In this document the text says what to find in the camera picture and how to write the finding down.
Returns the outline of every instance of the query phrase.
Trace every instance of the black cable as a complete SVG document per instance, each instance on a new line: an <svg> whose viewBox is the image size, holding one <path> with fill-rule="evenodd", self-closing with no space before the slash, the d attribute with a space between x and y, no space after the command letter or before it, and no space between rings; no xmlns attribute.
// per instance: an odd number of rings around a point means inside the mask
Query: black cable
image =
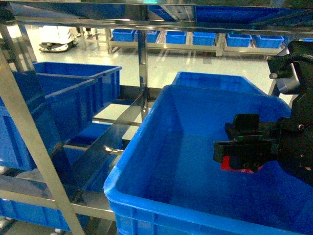
<svg viewBox="0 0 313 235"><path fill-rule="evenodd" d="M285 64L291 64L296 61L307 62L309 64L313 64L313 56L307 54L297 54L297 53L290 53L284 55L282 58Z"/></svg>

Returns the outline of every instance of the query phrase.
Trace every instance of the shelf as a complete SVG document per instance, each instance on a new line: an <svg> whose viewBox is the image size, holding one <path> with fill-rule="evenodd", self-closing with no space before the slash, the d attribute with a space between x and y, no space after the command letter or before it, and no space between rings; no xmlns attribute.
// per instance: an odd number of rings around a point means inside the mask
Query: shelf
<svg viewBox="0 0 313 235"><path fill-rule="evenodd" d="M284 48L284 44L282 44L281 48L257 48L253 41L249 47L228 47L225 39L224 51L252 55L277 55Z"/></svg>
<svg viewBox="0 0 313 235"><path fill-rule="evenodd" d="M218 38L215 39L216 46L201 46L192 44L192 33L187 32L186 44L170 44L166 43L166 32L160 32L155 43L147 43L148 49L160 49L160 50L195 50L203 52L219 52L221 47L218 42ZM118 42L110 40L111 47L126 47L126 48L138 48L138 42Z"/></svg>

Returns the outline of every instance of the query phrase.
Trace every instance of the stainless steel rack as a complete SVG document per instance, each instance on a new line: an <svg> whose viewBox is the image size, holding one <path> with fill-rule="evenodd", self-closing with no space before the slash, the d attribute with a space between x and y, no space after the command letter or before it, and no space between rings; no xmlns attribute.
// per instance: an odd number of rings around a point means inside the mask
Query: stainless steel rack
<svg viewBox="0 0 313 235"><path fill-rule="evenodd" d="M21 6L27 5L28 8L35 9L38 12L43 10L54 9L55 17L46 15L23 15L15 14L10 6L10 2L18 3ZM40 173L42 174L45 183L33 182L25 179L0 175L0 197L19 202L30 203L54 209L60 209L66 219L72 233L74 235L84 235L87 231L81 227L77 214L84 214L95 218L115 220L113 212L110 210L107 198L103 193L95 193L81 191L75 184L75 178L79 177L80 171L84 170L78 165L70 168L67 172L58 169L53 162L57 158L64 158L64 154L56 154L63 152L63 147L60 140L57 143L47 143L42 139L40 123L36 122L32 116L28 104L26 103L26 94L24 94L17 84L13 72L34 72L32 62L36 61L33 50L30 46L30 41L24 24L41 24L41 25L67 25L67 26L87 26L87 27L104 27L104 28L124 28L138 29L138 44L134 43L133 47L138 47L138 63L139 63L139 81L140 87L123 87L122 96L124 99L132 99L133 104L113 123L108 131L92 145L82 156L81 161L94 158L97 163L101 163L110 152L103 150L100 146L114 146L123 133L125 133L130 125L134 122L138 114L142 114L142 119L145 118L148 111L149 102L153 101L153 97L157 96L159 91L149 89L147 75L147 49L149 47L170 47L167 44L159 43L150 45L146 43L146 30L181 30L181 31L208 31L216 33L245 33L245 34L265 34L265 35L299 35L309 37L313 35L312 21L307 22L298 20L301 17L312 17L313 2L297 0L289 1L269 1L269 0L156 0L153 1L157 5L180 5L180 6L240 6L240 7L268 7L268 8L295 8L303 11L293 12L288 15L273 17L263 21L257 21L249 24L242 23L206 23L206 22L161 22L149 19L147 5L151 2L146 0L12 0L0 2L2 17L7 16L7 19L1 19L0 33L4 40L10 46L9 55L11 61L7 61L3 52L0 51L0 96L4 101L11 117L13 118L24 142L26 143L29 152L31 153ZM57 15L59 9L62 14L66 10L61 11L61 8L53 8L54 4L122 4L125 6L125 14L120 19L87 19L75 14ZM7 33L6 24L14 25L20 33L16 39L12 39ZM111 42L111 46L121 46ZM225 47L225 51L231 51L232 48ZM240 49L240 53L249 53L255 48L246 48L246 51ZM279 95L278 89L273 83L271 89L272 95ZM55 130L54 120L50 116L47 120ZM72 184L69 184L68 179L73 179Z"/></svg>
<svg viewBox="0 0 313 235"><path fill-rule="evenodd" d="M191 32L187 32L186 44L166 43L165 37L166 37L166 32L165 31L160 32L155 43L147 43L147 49L194 50L194 51L203 51L203 52L214 52L217 57L220 57L223 54L223 37L225 37L225 34L219 34L217 36L215 45L213 46L193 45ZM109 45L109 53L112 53L112 49L114 47L138 48L138 43L136 41L119 42L119 41L114 41L112 37L110 37L110 41L108 45Z"/></svg>

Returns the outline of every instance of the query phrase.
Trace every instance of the white mobile robot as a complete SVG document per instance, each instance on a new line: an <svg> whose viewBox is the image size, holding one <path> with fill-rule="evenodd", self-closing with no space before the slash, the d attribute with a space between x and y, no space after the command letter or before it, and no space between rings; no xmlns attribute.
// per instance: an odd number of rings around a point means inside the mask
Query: white mobile robot
<svg viewBox="0 0 313 235"><path fill-rule="evenodd" d="M63 52L76 46L74 35L66 26L44 26L40 28L40 50L45 52Z"/></svg>

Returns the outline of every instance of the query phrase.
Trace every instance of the metal rail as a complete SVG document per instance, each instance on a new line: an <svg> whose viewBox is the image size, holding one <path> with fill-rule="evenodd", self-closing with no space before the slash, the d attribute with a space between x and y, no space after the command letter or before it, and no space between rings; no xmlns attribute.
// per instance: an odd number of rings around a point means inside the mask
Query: metal rail
<svg viewBox="0 0 313 235"><path fill-rule="evenodd" d="M75 18L52 18L52 17L22 17L17 16L20 24L58 25L74 27L104 27L138 30L172 30L172 31L201 31L215 33L241 33L241 34L262 34L281 36L303 36L313 35L313 29L305 25L272 26L257 24L226 24L226 23L201 23L201 22L159 22L140 20L93 20Z"/></svg>
<svg viewBox="0 0 313 235"><path fill-rule="evenodd" d="M33 0L11 0L17 2L34 2ZM60 3L113 3L113 4L156 4L156 5L185 5L185 6L242 6L242 7L286 7L286 8L310 8L310 1L271 1L271 0L36 0L36 2L60 2Z"/></svg>

